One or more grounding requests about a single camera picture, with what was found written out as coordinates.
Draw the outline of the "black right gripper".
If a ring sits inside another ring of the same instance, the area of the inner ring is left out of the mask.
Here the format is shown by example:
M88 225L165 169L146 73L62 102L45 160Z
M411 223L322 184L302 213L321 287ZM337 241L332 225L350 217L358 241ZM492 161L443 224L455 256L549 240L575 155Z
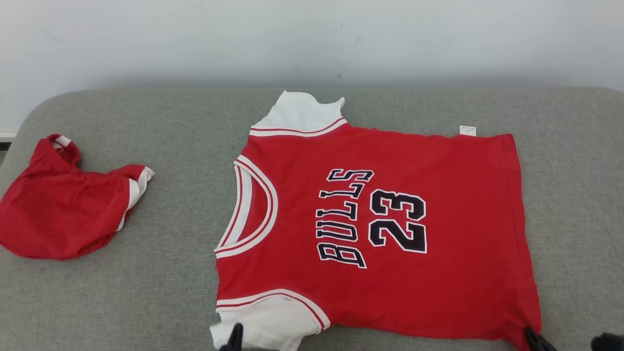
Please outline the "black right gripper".
M531 351L557 351L555 347L544 338L542 334L536 333L532 328L526 328L525 338ZM624 351L624 336L612 333L602 333L591 341L592 351Z

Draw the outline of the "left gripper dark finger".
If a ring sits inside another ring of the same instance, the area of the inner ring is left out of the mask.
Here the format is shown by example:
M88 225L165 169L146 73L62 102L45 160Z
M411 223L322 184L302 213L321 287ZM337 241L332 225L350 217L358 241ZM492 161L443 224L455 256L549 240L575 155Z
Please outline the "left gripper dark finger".
M220 351L241 351L243 344L243 334L243 325L235 324L230 333L227 343L220 347Z

